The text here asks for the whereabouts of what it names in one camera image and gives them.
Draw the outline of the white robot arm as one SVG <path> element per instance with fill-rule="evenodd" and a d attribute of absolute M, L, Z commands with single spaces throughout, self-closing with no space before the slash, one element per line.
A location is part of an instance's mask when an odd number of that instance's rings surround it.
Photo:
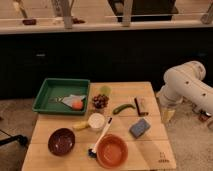
<path fill-rule="evenodd" d="M 205 75 L 206 69 L 199 61 L 174 66 L 164 73 L 164 85 L 157 93 L 163 123 L 170 121 L 183 99 L 194 104 L 201 121 L 213 116 L 213 87 L 203 82 Z"/>

